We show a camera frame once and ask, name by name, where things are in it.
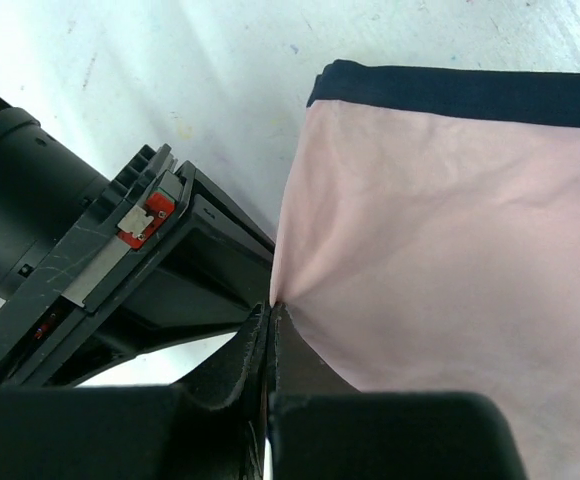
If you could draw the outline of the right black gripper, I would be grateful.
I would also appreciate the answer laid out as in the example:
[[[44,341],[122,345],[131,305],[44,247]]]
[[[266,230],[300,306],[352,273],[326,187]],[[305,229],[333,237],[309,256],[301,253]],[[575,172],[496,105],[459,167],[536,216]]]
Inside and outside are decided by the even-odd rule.
[[[174,173],[167,144],[143,147],[101,190],[0,308],[0,382],[19,343],[76,310],[154,216],[144,207]],[[96,352],[118,359],[237,328],[267,298],[273,241],[192,163],[178,171],[183,198],[147,242],[106,277],[113,311],[94,332]]]

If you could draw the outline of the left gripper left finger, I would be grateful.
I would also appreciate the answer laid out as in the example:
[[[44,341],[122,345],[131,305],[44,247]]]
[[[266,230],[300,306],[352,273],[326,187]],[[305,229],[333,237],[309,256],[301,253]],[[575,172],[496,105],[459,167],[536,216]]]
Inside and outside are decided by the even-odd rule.
[[[258,479],[257,305],[221,349],[165,386],[0,387],[0,479]]]

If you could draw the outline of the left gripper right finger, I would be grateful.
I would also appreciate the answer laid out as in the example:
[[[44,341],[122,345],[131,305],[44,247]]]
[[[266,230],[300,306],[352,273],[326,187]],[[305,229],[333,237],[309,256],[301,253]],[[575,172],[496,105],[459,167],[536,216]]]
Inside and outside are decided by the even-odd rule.
[[[268,330],[268,436],[276,479],[524,479],[503,414],[470,392],[362,393],[296,330]]]

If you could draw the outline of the pink underwear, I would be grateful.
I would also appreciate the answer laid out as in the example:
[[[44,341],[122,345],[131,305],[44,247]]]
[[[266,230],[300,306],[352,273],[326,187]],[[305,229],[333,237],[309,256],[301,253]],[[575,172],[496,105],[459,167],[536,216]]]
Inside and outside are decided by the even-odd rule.
[[[355,388],[483,394],[580,479],[580,73],[326,66],[270,299]]]

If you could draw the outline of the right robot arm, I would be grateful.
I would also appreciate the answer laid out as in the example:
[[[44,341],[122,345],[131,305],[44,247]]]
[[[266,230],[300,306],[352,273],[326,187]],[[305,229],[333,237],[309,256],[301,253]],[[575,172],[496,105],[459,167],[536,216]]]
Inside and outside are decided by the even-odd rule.
[[[107,179],[0,97],[0,385],[70,386],[236,330],[273,241],[168,145]]]

